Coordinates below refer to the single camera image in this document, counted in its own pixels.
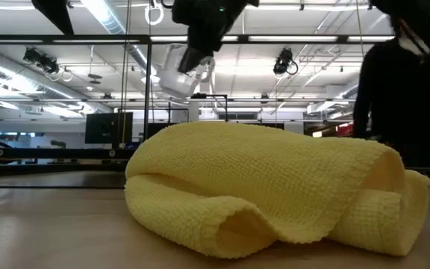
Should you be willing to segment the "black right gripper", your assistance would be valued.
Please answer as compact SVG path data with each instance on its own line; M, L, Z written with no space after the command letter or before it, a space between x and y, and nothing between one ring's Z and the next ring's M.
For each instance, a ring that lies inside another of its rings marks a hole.
M188 27L188 46L178 71L196 68L205 56L213 56L222 46L223 37L247 5L258 7L258 0L175 0L172 21Z

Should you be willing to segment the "black ceiling spotlight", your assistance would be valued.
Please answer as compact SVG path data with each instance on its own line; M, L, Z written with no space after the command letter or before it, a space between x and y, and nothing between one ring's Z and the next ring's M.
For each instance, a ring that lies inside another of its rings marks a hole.
M273 72L275 76L282 76L285 74L295 75L299 71L298 64L293 59L293 52L291 48L283 48L275 59Z
M30 65L35 65L49 75L57 74L60 71L56 58L49 57L37 51L35 48L27 48L22 59Z

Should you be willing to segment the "black computer monitor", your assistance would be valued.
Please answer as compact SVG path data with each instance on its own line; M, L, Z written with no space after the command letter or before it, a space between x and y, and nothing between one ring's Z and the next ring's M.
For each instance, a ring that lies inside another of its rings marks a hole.
M133 114L88 114L85 123L85 143L119 144L132 141Z

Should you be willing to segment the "yellow cloth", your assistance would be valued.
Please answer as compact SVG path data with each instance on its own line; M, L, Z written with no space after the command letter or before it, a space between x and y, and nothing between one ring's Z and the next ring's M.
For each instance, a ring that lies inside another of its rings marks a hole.
M405 256L429 206L430 178L388 146L237 123L167 127L140 145L125 176L138 223L222 259L325 238Z

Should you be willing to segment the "person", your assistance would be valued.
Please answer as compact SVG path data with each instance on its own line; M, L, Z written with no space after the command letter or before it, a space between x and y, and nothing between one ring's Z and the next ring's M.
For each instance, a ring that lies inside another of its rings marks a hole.
M392 147L407 167L430 167L430 0L370 2L394 37L364 57L353 135Z

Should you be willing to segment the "silver ventilation duct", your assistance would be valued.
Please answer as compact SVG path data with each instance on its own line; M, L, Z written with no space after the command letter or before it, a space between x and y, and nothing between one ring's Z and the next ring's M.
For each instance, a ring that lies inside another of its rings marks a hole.
M118 16L111 0L80 1L109 34L126 34L126 27L122 24L122 20ZM130 45L126 50L142 71L147 73L148 60L146 55L140 50L140 47Z

